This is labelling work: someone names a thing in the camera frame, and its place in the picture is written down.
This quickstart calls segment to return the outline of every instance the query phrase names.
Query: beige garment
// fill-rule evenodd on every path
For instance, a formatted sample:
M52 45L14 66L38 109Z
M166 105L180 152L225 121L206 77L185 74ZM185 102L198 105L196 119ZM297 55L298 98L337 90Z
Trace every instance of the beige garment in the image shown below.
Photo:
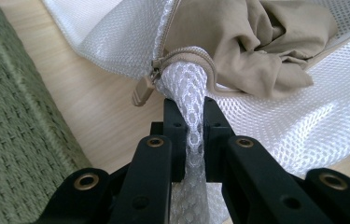
M311 3L183 0L165 48L201 47L215 61L219 84L282 98L313 85L303 69L336 33L329 11Z

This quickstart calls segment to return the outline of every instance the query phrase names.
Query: twisted mesh fabric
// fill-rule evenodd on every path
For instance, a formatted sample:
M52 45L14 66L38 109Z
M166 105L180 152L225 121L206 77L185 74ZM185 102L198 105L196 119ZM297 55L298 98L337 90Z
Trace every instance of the twisted mesh fabric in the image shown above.
M71 0L44 0L69 43L80 55L107 71L140 78L159 56L163 31L174 1L85 1L82 10ZM339 33L328 49L350 37L350 0L309 0L330 9ZM227 211L219 185L205 185L201 117L202 98L219 106L237 134L258 139L294 175L328 166L350 154L350 42L308 73L315 85L280 101L250 95L219 97L206 92L205 74L192 63L174 63L163 73L159 91L174 99L189 126L187 174L174 185L171 221L220 223Z
M167 98L175 100L189 129L186 174L173 184L172 223L220 223L228 216L219 184L206 186L203 160L203 101L206 73L194 63L171 64L157 83Z

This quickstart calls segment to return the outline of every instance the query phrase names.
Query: wooden surface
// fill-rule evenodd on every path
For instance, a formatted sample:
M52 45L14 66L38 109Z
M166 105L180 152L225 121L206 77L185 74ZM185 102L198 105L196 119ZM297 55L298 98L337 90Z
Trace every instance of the wooden surface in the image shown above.
M150 122L162 121L163 97L132 106L135 81L77 56L40 1L0 0L0 7L92 164L111 173L129 162ZM350 157L332 168L350 176Z

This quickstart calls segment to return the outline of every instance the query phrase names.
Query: green textured surface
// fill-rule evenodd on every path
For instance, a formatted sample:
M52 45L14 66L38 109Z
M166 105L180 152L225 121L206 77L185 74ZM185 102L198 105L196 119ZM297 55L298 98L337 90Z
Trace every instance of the green textured surface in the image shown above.
M87 166L0 9L0 223L34 221L62 181Z

